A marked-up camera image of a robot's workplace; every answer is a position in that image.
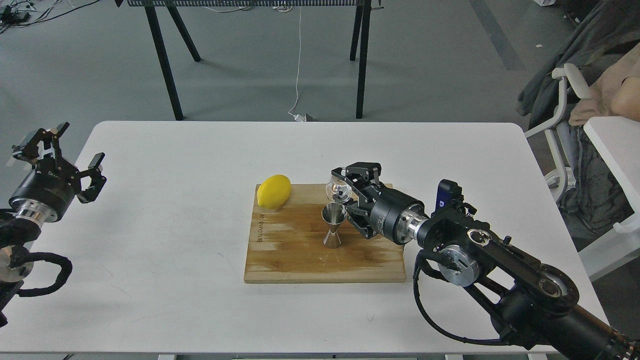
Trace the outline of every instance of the jigger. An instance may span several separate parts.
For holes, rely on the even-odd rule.
[[[324,246],[335,249],[340,247],[340,236],[338,236],[338,226],[347,218],[347,210],[344,205],[338,202],[330,202],[322,209],[322,219],[329,225],[329,231],[324,237]]]

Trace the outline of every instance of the yellow lemon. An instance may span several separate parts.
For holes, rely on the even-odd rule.
[[[277,209],[291,194],[291,181],[284,175],[274,175],[258,187],[258,206]]]

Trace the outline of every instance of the white table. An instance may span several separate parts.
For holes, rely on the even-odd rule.
[[[634,214],[616,223],[580,251],[592,281],[640,255],[640,122],[624,117],[594,117],[584,132],[620,183]]]
[[[383,182],[429,207],[441,179],[457,181],[478,208],[477,219],[564,270],[580,289],[580,304],[605,320],[516,125],[103,122],[79,166],[100,151],[108,181],[97,201],[75,202],[33,247],[69,257],[74,272],[52,295],[9,303],[0,352],[527,353],[443,337],[419,314],[410,278],[400,284],[243,282],[255,185],[277,173],[293,183],[325,183],[331,169],[356,161],[380,162]],[[418,250],[415,242],[405,248],[407,274]],[[38,264],[26,286],[49,284],[55,271]],[[463,289],[426,276],[420,281],[427,310],[445,329],[496,337],[489,316]]]

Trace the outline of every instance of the table leg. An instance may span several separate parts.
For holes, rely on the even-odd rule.
[[[349,54],[349,60],[351,61],[356,60],[360,28],[362,28],[362,6],[356,6],[356,20],[353,22],[353,38],[351,38],[351,53]]]
[[[369,49],[369,23],[371,21],[371,0],[365,0],[362,6],[362,37],[360,39],[360,70],[358,71],[358,97],[356,100],[356,119],[362,119],[364,105],[364,80],[367,74],[367,50]]]
[[[193,40],[191,39],[191,36],[187,31],[187,27],[184,25],[184,22],[182,21],[182,17],[180,17],[180,14],[178,13],[178,9],[174,6],[167,6],[166,9],[169,10],[169,14],[171,14],[171,18],[173,18],[173,22],[178,27],[178,31],[180,31],[180,35],[182,35],[182,39],[184,40],[184,43],[187,44],[187,49],[189,49],[189,52],[193,57],[193,61],[198,62],[202,60],[202,58],[200,57],[200,54],[198,54],[198,50],[196,50],[196,46],[193,45]]]
[[[175,120],[182,120],[184,119],[184,116],[182,115],[182,108],[180,107],[180,99],[178,99],[178,91],[176,91],[175,83],[173,82],[173,75],[169,65],[169,57],[167,57],[166,49],[164,48],[164,41],[162,39],[162,33],[160,32],[160,23],[158,23],[156,8],[155,6],[146,6],[145,11],[147,13],[147,20],[149,21],[149,28],[151,29],[151,36],[154,38],[154,44],[156,45],[156,52],[158,54],[158,61],[160,61],[160,68],[162,69],[166,90],[169,92],[169,100],[171,101]]]

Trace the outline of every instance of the gray floor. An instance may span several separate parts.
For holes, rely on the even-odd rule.
[[[517,94],[573,31],[558,7],[541,8],[531,0],[383,5],[372,14],[361,121],[514,122],[525,129],[527,119],[514,111]],[[53,14],[69,9],[61,3]],[[158,9],[188,120],[292,121],[287,111],[296,99],[299,8],[180,13],[204,59],[200,63],[191,59],[168,12]],[[353,10],[305,7],[301,16],[300,101],[293,112],[354,121],[358,65],[348,61]],[[99,122],[173,120],[141,8],[117,8],[105,0],[45,24],[10,29],[0,35],[0,64],[0,164],[10,159],[12,144],[39,127],[69,121],[62,146],[74,160]],[[531,145],[546,171],[550,160],[542,138]],[[26,174],[20,163],[7,165],[0,199],[8,199]],[[625,267],[595,284],[612,325],[635,337],[640,316],[619,299],[638,299],[638,274],[637,267]],[[34,357],[0,356],[5,358]]]

